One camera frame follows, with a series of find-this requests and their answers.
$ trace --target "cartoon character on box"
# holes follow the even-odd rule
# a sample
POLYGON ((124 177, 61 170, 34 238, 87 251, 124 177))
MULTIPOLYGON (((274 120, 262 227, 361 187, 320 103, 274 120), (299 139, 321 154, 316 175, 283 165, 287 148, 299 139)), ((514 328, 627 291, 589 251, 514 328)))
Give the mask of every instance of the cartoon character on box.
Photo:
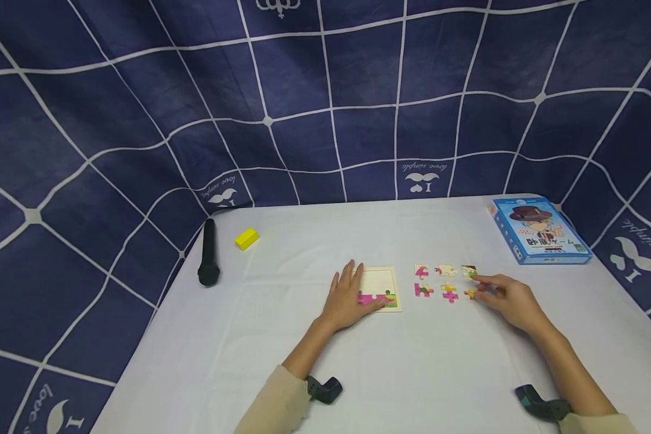
POLYGON ((550 243, 555 237, 562 237, 562 230, 552 228, 552 213, 539 209, 537 206, 516 206, 510 219, 521 221, 525 227, 534 230, 538 238, 544 238, 550 243))

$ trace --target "left hand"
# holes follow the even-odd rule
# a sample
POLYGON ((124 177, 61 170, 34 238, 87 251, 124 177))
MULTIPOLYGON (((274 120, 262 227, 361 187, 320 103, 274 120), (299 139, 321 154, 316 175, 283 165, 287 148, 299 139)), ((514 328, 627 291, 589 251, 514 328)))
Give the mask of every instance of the left hand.
POLYGON ((359 264, 357 271, 352 275, 354 260, 351 260, 345 265, 341 275, 335 273, 333 276, 324 311, 318 319, 333 328, 334 332, 357 323, 358 320, 379 310, 390 301, 382 298, 366 306, 359 304, 359 282, 364 267, 364 264, 359 264))

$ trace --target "black microphone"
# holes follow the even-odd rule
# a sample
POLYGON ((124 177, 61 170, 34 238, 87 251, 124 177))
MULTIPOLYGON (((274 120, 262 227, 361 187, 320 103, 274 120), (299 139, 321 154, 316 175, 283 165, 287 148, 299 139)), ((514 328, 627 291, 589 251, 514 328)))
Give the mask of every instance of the black microphone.
POLYGON ((215 220, 205 220, 203 230, 203 259, 198 268, 198 279, 205 286, 212 286, 219 280, 219 267, 216 260, 215 220))

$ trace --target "yellow block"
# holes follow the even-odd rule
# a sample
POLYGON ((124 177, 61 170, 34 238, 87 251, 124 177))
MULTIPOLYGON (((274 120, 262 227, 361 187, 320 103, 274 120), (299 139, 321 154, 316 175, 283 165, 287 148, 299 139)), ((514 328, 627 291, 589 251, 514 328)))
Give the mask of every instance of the yellow block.
POLYGON ((240 234, 240 236, 238 236, 234 242, 237 243, 237 246, 239 246, 241 250, 246 250, 254 242, 256 242, 256 239, 258 238, 260 238, 260 236, 258 236, 256 229, 248 228, 244 233, 240 234))

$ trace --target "beige sleeve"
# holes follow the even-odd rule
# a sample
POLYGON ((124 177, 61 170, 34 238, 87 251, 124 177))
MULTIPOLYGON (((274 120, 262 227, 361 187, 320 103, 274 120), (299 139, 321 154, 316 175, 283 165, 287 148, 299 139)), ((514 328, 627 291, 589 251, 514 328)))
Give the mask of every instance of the beige sleeve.
POLYGON ((278 365, 242 417, 234 434, 292 433, 306 416, 310 399, 306 381, 278 365))
POLYGON ((569 413, 559 422, 562 434, 637 434, 625 415, 578 416, 569 413))

